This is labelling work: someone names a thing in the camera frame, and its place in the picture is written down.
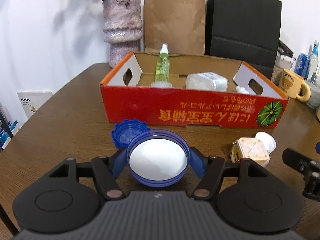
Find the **cardboard box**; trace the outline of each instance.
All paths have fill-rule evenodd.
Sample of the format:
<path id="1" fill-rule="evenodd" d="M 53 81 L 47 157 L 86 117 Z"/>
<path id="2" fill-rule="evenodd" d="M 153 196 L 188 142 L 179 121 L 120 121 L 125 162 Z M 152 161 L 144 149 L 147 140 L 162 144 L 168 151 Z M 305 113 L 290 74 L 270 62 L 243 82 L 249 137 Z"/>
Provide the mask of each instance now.
<path id="1" fill-rule="evenodd" d="M 289 102 L 276 85 L 249 64 L 219 57 L 170 55 L 169 79 L 174 88 L 151 88 L 157 57 L 129 53 L 101 81 L 109 122 L 138 118 L 159 125 L 273 129 Z M 186 89 L 188 74 L 208 71 L 228 79 L 227 92 Z M 252 94 L 262 93 L 238 94 L 236 83 Z"/>

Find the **cartoon bear face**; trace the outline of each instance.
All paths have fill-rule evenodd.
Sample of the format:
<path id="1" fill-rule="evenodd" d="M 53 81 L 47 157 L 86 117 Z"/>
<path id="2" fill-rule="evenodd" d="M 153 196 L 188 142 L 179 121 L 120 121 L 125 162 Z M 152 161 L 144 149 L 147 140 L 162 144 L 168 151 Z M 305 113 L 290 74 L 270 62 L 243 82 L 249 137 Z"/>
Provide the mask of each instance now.
<path id="1" fill-rule="evenodd" d="M 291 80 L 284 78 L 283 81 L 282 81 L 282 86 L 285 89 L 289 89 L 290 87 L 293 86 L 293 83 L 291 82 Z"/>

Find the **mug handle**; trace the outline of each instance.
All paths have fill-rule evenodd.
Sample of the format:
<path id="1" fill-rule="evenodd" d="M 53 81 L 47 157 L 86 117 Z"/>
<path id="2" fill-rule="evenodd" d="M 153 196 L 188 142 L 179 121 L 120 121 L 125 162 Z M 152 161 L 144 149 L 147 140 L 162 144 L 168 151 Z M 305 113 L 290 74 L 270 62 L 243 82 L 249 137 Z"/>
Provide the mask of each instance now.
<path id="1" fill-rule="evenodd" d="M 303 96 L 297 95 L 297 99 L 301 102 L 307 102 L 311 96 L 311 90 L 310 87 L 307 85 L 307 83 L 303 82 L 301 84 L 302 87 L 306 89 L 306 93 Z"/>

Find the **soda can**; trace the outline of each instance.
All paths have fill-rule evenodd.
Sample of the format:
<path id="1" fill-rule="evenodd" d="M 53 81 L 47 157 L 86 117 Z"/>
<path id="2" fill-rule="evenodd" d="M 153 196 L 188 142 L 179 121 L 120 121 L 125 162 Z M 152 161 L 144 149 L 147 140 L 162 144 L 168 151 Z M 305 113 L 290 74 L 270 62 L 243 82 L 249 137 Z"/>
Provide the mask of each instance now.
<path id="1" fill-rule="evenodd" d="M 306 79 L 309 62 L 310 62 L 310 57 L 306 54 L 301 53 L 298 59 L 297 68 L 295 69 L 294 72 L 302 76 L 304 79 Z"/>

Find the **wood grain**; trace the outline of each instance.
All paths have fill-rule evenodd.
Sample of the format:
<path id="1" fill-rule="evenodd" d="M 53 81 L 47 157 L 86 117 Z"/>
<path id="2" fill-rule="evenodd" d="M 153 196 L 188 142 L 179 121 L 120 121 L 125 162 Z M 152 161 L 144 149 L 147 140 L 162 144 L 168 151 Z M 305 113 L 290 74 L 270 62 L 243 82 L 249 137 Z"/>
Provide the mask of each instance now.
<path id="1" fill-rule="evenodd" d="M 99 82 L 109 70 L 107 64 L 95 64 L 71 80 L 28 120 L 1 153 L 0 201 L 15 224 L 13 199 L 42 174 L 68 157 L 87 162 L 96 156 L 111 156 L 116 151 L 110 136 L 114 124 L 107 120 L 99 89 Z M 219 155 L 226 160 L 230 160 L 228 150 L 234 140 L 254 136 L 257 132 L 199 125 L 161 128 L 180 134 L 189 146 L 197 147 L 204 155 Z M 320 141 L 319 129 L 314 111 L 291 100 L 278 126 L 268 130 L 275 138 L 277 148 L 267 168 L 300 195 L 304 185 L 302 176 L 284 165 L 281 155 L 284 149 L 291 147 L 320 160 L 315 152 L 315 145 Z M 81 182 L 93 186 L 88 179 Z M 166 190 L 185 190 L 190 194 L 198 182 L 189 168 L 181 181 Z M 234 179 L 226 179 L 223 186 L 234 182 Z M 152 190 L 131 177 L 127 168 L 118 183 L 125 192 Z M 297 232 L 307 239 L 319 239 L 320 203 L 308 199 L 304 199 L 304 203 L 305 212 Z M 11 238 L 3 224 L 0 224 L 0 238 Z"/>

